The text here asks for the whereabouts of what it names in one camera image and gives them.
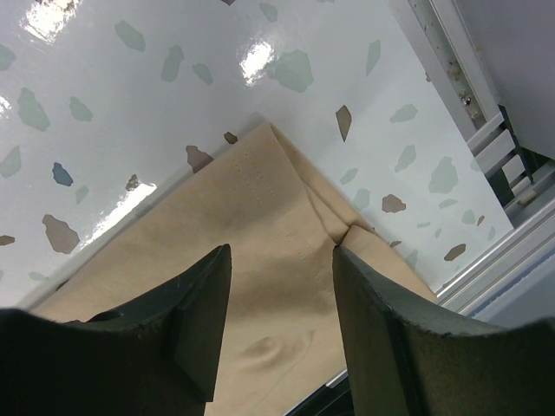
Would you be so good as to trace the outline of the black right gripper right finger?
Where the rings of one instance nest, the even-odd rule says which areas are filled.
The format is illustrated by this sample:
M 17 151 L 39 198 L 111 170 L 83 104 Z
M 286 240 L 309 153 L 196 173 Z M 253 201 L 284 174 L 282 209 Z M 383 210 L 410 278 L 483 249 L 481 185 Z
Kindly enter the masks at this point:
M 504 329 L 459 315 L 340 246 L 333 283 L 355 414 L 553 414 L 552 318 Z

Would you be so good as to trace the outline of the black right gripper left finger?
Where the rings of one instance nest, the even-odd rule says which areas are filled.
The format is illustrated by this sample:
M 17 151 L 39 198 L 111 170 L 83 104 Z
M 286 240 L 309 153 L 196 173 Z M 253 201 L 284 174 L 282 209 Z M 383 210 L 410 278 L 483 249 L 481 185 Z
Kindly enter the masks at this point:
M 3 309 L 2 414 L 203 414 L 215 392 L 231 279 L 224 244 L 86 322 Z

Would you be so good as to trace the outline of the beige t shirt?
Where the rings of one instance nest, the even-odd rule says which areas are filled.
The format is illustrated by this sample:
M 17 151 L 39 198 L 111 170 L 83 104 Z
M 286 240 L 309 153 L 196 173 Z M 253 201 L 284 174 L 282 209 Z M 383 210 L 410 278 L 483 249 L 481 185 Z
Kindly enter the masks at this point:
M 232 286 L 209 415 L 282 415 L 345 367 L 332 252 L 433 291 L 273 125 L 263 124 L 126 228 L 37 308 L 86 321 L 221 244 Z

